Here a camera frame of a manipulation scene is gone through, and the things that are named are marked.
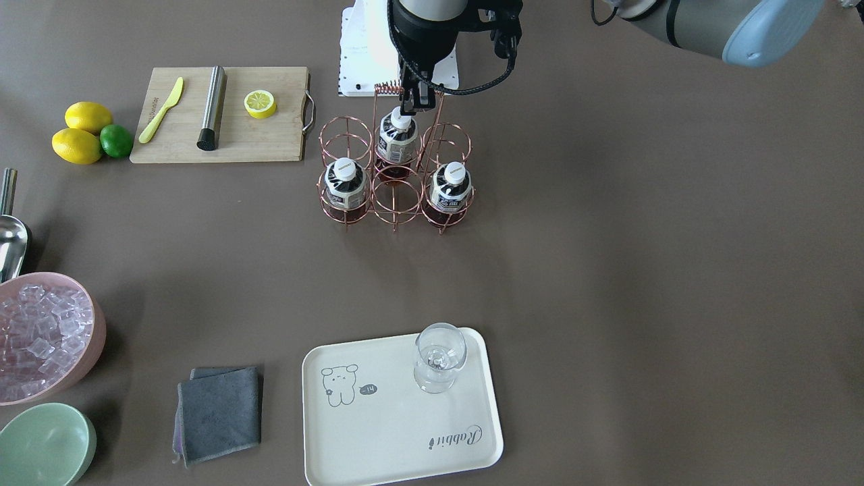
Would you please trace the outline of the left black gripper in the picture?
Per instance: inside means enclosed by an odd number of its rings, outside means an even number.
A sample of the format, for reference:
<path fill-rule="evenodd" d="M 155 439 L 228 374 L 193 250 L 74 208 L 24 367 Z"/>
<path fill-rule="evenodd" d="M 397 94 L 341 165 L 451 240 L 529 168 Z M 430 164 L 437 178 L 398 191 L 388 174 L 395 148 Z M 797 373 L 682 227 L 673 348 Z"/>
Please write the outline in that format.
<path fill-rule="evenodd" d="M 516 64 L 521 11 L 522 1 L 394 1 L 392 43 L 398 52 L 402 87 L 399 113 L 416 116 L 419 89 L 420 110 L 435 108 L 435 90 L 444 89 L 433 81 L 435 65 L 450 55 L 462 32 L 489 32 L 495 55 L 507 61 L 503 74 L 479 89 L 506 80 Z"/>

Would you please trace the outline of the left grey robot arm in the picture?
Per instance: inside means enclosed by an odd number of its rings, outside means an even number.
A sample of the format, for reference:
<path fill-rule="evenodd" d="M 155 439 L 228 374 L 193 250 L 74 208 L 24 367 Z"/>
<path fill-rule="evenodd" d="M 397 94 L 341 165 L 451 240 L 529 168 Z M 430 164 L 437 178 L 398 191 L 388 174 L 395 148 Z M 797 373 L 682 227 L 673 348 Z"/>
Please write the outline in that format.
<path fill-rule="evenodd" d="M 824 8 L 821 1 L 611 1 L 611 19 L 629 22 L 659 41 L 761 68 L 790 52 Z M 414 115 L 436 108 L 439 93 L 467 96 L 500 85 L 513 72 L 522 37 L 521 1 L 388 1 L 389 39 L 399 63 L 399 111 Z M 493 51 L 505 59 L 502 74 L 471 88 L 434 81 L 460 33 L 488 32 Z"/>

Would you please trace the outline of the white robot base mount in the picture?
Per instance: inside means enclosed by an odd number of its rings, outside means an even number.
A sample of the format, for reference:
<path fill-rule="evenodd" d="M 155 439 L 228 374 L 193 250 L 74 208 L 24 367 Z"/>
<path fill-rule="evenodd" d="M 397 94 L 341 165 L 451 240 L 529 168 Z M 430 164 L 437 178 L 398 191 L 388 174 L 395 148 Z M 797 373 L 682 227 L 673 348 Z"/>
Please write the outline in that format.
<path fill-rule="evenodd" d="M 467 1 L 392 1 L 393 20 L 397 8 L 420 20 L 450 21 L 456 19 Z M 387 1 L 355 1 L 342 12 L 340 37 L 340 77 L 337 92 L 347 97 L 398 96 L 401 73 L 397 49 L 389 37 Z M 456 47 L 435 65 L 433 80 L 444 87 L 457 89 L 459 74 Z"/>

